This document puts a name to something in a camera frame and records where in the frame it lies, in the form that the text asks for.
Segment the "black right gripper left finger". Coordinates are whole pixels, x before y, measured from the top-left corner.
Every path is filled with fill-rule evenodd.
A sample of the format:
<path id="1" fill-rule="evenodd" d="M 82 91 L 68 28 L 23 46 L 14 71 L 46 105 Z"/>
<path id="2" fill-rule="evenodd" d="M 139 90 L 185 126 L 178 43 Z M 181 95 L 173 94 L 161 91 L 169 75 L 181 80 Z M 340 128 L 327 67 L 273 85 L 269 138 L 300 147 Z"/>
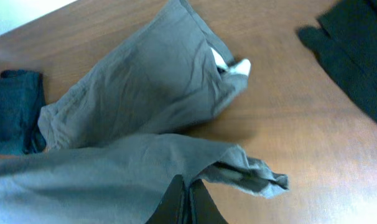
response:
<path id="1" fill-rule="evenodd" d="M 183 224 L 186 197 L 184 178 L 181 175 L 175 175 L 146 224 Z"/>

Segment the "black clothes pile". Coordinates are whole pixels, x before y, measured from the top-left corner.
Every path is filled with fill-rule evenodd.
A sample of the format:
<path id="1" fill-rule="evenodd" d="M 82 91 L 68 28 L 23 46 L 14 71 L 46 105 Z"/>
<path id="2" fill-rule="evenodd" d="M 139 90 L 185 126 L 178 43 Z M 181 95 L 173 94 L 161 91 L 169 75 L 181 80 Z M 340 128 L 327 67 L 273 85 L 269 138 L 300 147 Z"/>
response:
<path id="1" fill-rule="evenodd" d="M 377 123 L 377 0 L 343 0 L 297 35 L 349 99 Z"/>

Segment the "grey shorts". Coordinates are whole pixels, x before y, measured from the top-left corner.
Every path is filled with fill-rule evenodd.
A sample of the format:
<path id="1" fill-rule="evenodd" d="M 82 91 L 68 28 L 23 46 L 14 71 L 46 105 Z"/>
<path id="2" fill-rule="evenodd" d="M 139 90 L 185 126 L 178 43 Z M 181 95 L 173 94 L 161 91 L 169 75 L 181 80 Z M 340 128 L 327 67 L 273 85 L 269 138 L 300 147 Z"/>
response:
<path id="1" fill-rule="evenodd" d="M 100 60 L 38 125 L 46 153 L 0 159 L 0 223 L 146 223 L 175 175 L 275 197 L 288 178 L 237 144 L 181 130 L 215 119 L 248 85 L 249 60 L 187 1 L 156 17 Z"/>

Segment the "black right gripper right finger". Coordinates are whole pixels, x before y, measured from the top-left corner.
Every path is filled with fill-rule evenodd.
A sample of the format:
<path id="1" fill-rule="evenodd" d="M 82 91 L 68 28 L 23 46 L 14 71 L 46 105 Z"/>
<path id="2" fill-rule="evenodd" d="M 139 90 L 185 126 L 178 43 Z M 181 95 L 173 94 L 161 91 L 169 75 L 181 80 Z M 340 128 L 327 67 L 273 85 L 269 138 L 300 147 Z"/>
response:
<path id="1" fill-rule="evenodd" d="M 190 213 L 193 224 L 228 224 L 223 218 L 202 180 L 189 188 Z"/>

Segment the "folded navy blue garment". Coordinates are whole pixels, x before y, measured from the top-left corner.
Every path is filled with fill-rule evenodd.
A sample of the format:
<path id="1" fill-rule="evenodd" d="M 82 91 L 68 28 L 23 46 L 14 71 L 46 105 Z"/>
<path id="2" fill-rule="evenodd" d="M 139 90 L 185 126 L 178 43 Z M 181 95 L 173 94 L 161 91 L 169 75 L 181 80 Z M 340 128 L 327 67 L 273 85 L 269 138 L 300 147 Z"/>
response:
<path id="1" fill-rule="evenodd" d="M 24 155 L 46 147 L 37 124 L 45 106 L 42 74 L 5 70 L 0 74 L 0 154 Z"/>

